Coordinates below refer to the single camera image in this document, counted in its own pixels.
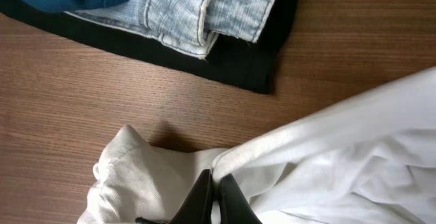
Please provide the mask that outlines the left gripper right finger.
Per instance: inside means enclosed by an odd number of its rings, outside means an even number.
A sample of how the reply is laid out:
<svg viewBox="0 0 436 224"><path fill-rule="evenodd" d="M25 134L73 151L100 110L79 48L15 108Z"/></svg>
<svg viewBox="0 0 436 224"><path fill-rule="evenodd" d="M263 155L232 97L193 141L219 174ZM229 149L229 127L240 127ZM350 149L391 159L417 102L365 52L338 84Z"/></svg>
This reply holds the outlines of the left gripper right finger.
<svg viewBox="0 0 436 224"><path fill-rule="evenodd" d="M232 174L219 184L219 207L221 224L262 224Z"/></svg>

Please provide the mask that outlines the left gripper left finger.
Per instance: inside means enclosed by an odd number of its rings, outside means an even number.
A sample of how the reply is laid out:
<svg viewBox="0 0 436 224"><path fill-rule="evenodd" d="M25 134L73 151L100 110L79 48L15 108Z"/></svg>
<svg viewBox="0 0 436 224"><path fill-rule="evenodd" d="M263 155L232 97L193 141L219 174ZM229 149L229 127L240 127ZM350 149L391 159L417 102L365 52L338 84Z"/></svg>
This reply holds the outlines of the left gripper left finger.
<svg viewBox="0 0 436 224"><path fill-rule="evenodd" d="M215 186L210 170L203 170L170 224L211 224Z"/></svg>

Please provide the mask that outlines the white t-shirt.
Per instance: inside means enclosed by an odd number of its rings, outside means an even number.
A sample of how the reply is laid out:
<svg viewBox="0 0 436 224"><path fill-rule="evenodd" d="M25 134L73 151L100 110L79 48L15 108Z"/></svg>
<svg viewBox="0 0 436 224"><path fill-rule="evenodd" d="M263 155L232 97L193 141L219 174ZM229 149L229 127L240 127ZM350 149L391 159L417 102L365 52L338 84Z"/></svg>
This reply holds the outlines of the white t-shirt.
<svg viewBox="0 0 436 224"><path fill-rule="evenodd" d="M435 70L234 148L181 153L122 127L94 165L80 223L169 221L203 170L235 177L263 223L434 223Z"/></svg>

